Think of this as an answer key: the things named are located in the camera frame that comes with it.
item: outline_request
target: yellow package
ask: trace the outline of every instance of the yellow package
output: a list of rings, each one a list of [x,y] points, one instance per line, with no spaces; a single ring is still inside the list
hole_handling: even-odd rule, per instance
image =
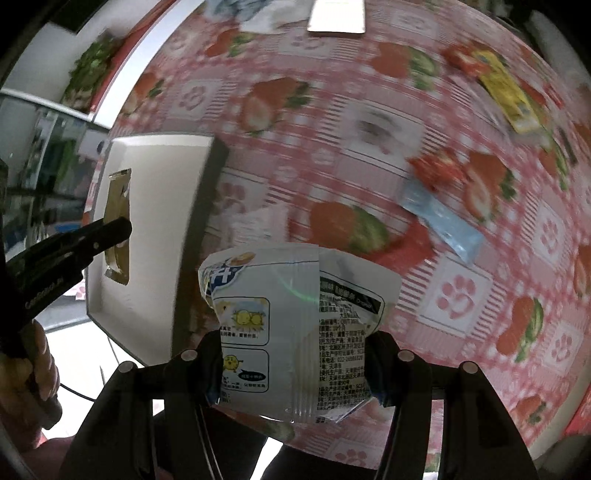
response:
[[[473,55],[490,65],[491,71],[481,75],[479,80],[501,107],[513,129],[519,134],[528,134],[540,129],[540,120],[525,93],[497,56],[486,50],[476,50]]]

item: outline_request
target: black tool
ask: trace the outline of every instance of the black tool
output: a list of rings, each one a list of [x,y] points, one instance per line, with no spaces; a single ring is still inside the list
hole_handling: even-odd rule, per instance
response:
[[[82,280],[95,255],[129,238],[131,223],[118,218],[97,220],[74,232],[58,233],[5,261],[0,258],[0,352],[10,358],[37,356],[33,319],[49,304]],[[61,418],[57,396],[42,401],[31,374],[27,381],[35,416],[45,429]]]
[[[219,398],[222,364],[219,331],[167,364],[120,364],[78,430],[59,480],[154,479],[156,398],[167,412],[174,479],[222,480],[203,415]],[[366,339],[365,372],[372,395],[396,406],[376,480],[423,478],[433,399],[445,402],[440,479],[538,479],[517,428],[475,363],[432,365],[377,332]]]

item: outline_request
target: white box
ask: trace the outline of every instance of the white box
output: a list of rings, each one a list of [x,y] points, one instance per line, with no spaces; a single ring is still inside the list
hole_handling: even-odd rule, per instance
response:
[[[109,175],[131,169],[129,283],[105,276],[105,255],[86,271],[88,315],[145,365],[167,362],[189,337],[189,309],[201,240],[228,149],[185,134],[115,138],[93,211],[103,217]]]

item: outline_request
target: wrapper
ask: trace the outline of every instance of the wrapper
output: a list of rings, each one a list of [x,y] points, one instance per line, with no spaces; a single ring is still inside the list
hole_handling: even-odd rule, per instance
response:
[[[465,264],[474,262],[484,236],[437,200],[420,181],[408,182],[400,206],[422,218]]]
[[[384,267],[309,244],[210,255],[199,287],[220,322],[220,403],[274,420],[341,420],[370,398],[365,338],[400,286]]]

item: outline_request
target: floor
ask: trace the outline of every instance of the floor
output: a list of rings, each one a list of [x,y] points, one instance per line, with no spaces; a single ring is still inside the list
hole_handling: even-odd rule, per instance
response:
[[[108,381],[119,363],[133,361],[115,343],[111,350],[107,336],[93,322],[51,332],[47,335],[47,340],[60,371],[61,383],[91,398],[96,398],[102,390],[103,375],[105,381]],[[63,415],[51,430],[43,431],[47,438],[76,434],[92,406],[92,402],[64,388],[59,389],[58,398]],[[155,411],[162,408],[163,403],[156,402]]]

